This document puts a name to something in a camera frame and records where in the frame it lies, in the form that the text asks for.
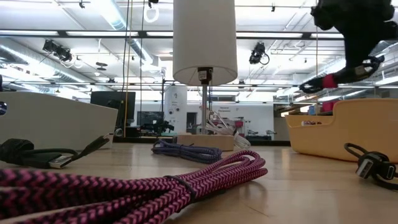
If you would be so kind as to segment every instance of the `computer monitor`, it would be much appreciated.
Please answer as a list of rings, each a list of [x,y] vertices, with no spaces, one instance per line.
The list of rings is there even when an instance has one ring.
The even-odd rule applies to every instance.
[[[136,93],[128,92],[127,95],[127,120],[126,123],[134,122],[134,108],[136,105]],[[123,127],[124,115],[126,111],[126,92],[116,91],[94,91],[91,94],[90,103],[99,106],[106,106],[119,110],[118,119],[116,120],[116,127]]]

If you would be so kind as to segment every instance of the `cable tie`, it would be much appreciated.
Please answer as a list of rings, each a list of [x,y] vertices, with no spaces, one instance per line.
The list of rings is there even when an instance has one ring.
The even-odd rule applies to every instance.
[[[194,201],[195,201],[195,199],[196,199],[196,197],[197,197],[197,193],[195,192],[195,190],[193,189],[193,187],[192,187],[188,182],[186,182],[185,180],[183,180],[183,179],[181,179],[181,178],[179,178],[179,177],[177,177],[177,176],[174,176],[174,175],[166,175],[166,176],[164,176],[164,177],[165,177],[165,178],[170,178],[170,179],[176,180],[178,183],[184,185],[184,187],[190,192],[190,195],[191,195],[191,202],[194,202]]]

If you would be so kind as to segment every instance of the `ceiling duct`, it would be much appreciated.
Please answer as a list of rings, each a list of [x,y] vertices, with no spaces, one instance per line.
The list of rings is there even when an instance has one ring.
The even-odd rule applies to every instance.
[[[0,63],[13,63],[13,64],[21,64],[27,65],[27,61],[23,60],[20,57],[16,57],[13,54],[10,54],[7,50],[0,48]]]
[[[17,62],[25,61],[23,64],[28,65],[30,69],[35,70],[35,73],[38,73],[41,77],[52,78],[52,76],[58,75],[55,79],[57,82],[95,82],[70,68],[64,67],[52,59],[44,58],[43,55],[34,52],[9,38],[0,39],[0,50],[12,55]],[[112,89],[106,86],[94,86],[93,89],[112,91]]]
[[[92,3],[114,30],[126,30],[127,23],[114,0],[96,0]],[[142,47],[139,40],[131,39],[128,43],[138,57],[140,57],[142,53],[141,59],[144,64],[152,64],[154,62],[153,56]]]

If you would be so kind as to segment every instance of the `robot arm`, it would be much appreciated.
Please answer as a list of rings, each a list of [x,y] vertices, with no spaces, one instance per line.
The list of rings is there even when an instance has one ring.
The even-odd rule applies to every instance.
[[[312,7],[315,25],[322,30],[335,27],[345,38],[346,66],[325,77],[315,78],[300,86],[305,93],[336,88],[369,78],[379,69],[384,57],[370,56],[382,40],[396,39],[398,25],[391,0],[323,0]]]

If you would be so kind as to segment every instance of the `wooden table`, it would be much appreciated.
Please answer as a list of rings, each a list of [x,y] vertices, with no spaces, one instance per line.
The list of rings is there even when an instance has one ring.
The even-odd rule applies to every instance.
[[[152,155],[147,144],[114,144],[112,150],[70,164],[60,172],[120,179],[162,177],[205,167]],[[375,224],[395,223],[398,193],[356,176],[356,164],[294,153],[287,147],[253,147],[269,173],[223,195],[172,215],[174,223]],[[0,168],[15,167],[0,162]],[[0,223],[11,223],[14,220]]]

